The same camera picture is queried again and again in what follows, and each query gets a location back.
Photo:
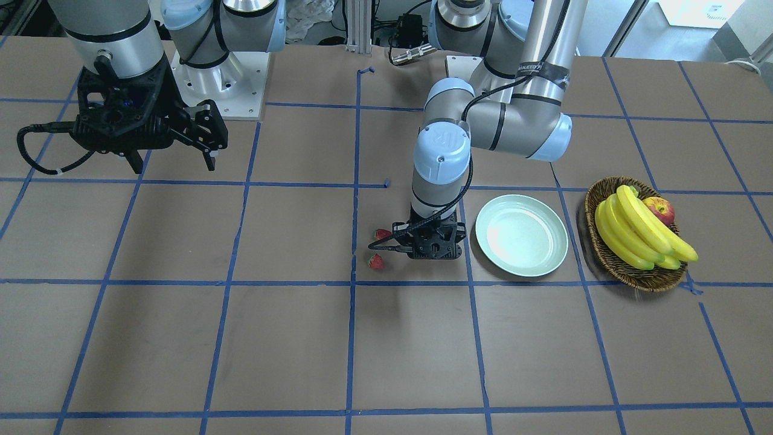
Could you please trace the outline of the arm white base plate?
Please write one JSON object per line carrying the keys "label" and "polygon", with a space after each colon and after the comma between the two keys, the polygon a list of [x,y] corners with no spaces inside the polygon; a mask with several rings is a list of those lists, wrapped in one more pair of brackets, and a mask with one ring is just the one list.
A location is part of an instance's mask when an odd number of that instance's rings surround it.
{"label": "arm white base plate", "polygon": [[482,57],[448,55],[445,58],[446,76],[460,78],[466,82],[471,82],[471,77],[475,69],[482,61]]}
{"label": "arm white base plate", "polygon": [[175,52],[172,74],[186,105],[213,100],[225,120],[261,119],[272,60],[270,53],[230,53],[223,63],[208,69],[182,66],[179,60],[179,53]]}

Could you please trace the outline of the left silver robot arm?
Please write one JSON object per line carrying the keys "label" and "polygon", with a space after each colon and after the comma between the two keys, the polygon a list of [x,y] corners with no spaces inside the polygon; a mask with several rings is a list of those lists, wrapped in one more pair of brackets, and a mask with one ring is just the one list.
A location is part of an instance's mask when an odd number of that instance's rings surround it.
{"label": "left silver robot arm", "polygon": [[563,156],[572,122],[562,112],[571,81],[585,1],[433,1],[429,41],[479,57],[469,78],[436,82],[423,108],[413,152],[411,212],[371,250],[411,259],[457,259],[466,226],[457,203],[469,189],[472,149],[553,162]]}

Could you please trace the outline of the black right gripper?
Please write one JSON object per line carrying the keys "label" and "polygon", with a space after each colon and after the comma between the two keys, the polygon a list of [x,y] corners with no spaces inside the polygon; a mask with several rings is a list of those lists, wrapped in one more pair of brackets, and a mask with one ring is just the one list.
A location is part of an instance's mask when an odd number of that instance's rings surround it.
{"label": "black right gripper", "polygon": [[135,174],[146,168],[147,150],[180,141],[202,152],[207,170],[228,146],[228,129],[216,102],[182,101],[165,58],[137,77],[121,78],[112,61],[99,57],[83,69],[77,85],[79,114],[70,137],[88,151],[123,156]]}

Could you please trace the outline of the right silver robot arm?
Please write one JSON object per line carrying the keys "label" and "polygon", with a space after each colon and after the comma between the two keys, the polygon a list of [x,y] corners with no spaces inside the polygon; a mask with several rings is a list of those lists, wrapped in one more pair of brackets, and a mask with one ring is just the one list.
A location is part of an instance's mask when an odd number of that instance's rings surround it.
{"label": "right silver robot arm", "polygon": [[256,54],[283,49],[285,1],[163,1],[163,24],[176,47],[170,61],[146,1],[52,1],[50,7],[79,53],[79,113],[42,131],[66,132],[86,153],[59,175],[96,153],[111,153],[142,173],[144,150],[175,141],[197,149],[207,169],[228,146],[225,118],[243,107],[257,118]]}

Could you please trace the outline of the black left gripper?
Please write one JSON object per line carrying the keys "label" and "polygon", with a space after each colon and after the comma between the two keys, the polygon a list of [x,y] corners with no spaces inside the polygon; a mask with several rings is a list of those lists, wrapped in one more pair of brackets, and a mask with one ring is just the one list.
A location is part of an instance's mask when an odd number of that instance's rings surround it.
{"label": "black left gripper", "polygon": [[466,225],[457,220],[458,213],[453,210],[447,217],[438,217],[419,226],[395,240],[398,251],[411,259],[453,260],[462,254],[461,240],[466,238]]}

